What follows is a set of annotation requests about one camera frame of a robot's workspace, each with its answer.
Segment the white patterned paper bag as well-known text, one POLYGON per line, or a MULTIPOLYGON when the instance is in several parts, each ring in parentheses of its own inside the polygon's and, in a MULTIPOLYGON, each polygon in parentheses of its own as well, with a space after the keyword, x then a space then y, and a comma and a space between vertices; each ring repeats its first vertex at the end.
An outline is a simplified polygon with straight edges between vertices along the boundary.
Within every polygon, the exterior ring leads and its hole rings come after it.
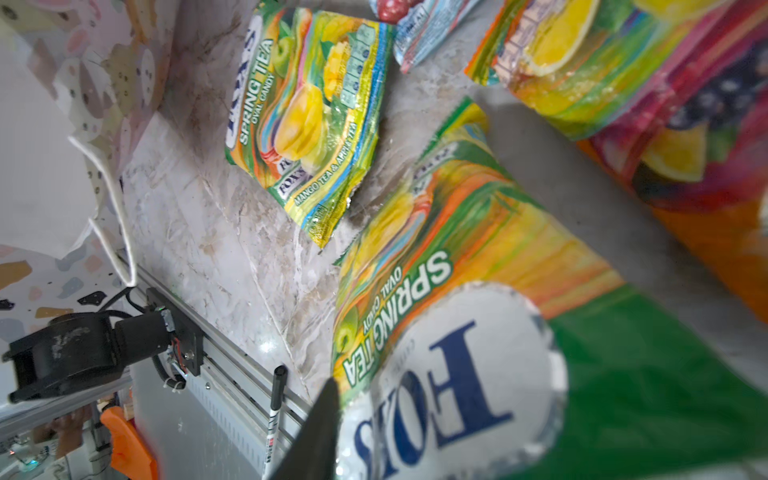
POLYGON ((126 214, 119 178, 168 78, 176 1, 5 1, 1 5, 1 242, 56 259, 90 236, 122 282, 105 204, 126 214))

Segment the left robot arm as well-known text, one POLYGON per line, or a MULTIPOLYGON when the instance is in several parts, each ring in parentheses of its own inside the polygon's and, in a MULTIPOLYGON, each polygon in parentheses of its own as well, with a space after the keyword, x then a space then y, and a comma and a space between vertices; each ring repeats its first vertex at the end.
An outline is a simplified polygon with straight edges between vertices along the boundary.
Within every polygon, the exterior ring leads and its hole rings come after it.
POLYGON ((135 363, 160 364, 164 352, 173 366, 169 371, 158 366, 161 380, 183 389, 187 374, 200 374, 204 332, 174 298, 155 287, 145 296, 147 304, 136 315, 109 309, 67 313, 12 342, 2 355, 16 380, 9 402, 53 399, 105 385, 135 363))

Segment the green spring tea candy bag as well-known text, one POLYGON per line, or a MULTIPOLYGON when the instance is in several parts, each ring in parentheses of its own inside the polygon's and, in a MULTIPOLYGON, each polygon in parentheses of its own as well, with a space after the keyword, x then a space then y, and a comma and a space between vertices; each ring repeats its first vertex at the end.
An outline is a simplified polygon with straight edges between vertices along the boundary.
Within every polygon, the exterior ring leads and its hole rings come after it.
POLYGON ((767 397, 534 201, 464 99, 340 262, 339 479, 648 478, 767 455, 767 397))

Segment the teal cherry candy bag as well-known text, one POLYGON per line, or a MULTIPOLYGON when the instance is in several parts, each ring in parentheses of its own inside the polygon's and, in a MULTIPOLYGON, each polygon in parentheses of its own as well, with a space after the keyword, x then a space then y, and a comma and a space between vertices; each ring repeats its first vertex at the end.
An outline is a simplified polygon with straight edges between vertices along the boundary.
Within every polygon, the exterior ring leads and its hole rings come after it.
POLYGON ((427 58, 480 0, 370 0, 378 20, 396 27, 393 52, 402 73, 427 58))

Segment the orange fruits candy bag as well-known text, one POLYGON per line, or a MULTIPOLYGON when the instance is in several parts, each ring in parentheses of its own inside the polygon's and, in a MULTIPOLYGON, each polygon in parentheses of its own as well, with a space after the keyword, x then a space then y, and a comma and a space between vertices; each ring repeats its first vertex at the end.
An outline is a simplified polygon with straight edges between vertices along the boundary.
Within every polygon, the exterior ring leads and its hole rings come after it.
POLYGON ((466 73, 501 85, 767 316, 767 5, 507 1, 466 73))

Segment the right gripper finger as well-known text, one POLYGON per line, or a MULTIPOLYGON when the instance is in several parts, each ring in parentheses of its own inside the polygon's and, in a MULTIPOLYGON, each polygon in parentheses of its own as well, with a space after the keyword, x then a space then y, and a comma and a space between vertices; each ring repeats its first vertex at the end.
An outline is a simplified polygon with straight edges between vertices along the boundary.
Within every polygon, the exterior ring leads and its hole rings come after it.
POLYGON ((330 378, 321 389, 290 449, 267 479, 334 479, 340 413, 338 385, 330 378))

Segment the green apple tea candy bag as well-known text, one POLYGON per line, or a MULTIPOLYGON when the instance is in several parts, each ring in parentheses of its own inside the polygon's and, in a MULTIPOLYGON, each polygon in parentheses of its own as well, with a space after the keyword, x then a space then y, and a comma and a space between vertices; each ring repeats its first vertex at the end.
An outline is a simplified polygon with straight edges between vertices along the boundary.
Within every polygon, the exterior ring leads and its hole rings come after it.
POLYGON ((324 248, 369 171, 395 31, 263 1, 237 63, 227 161, 324 248))

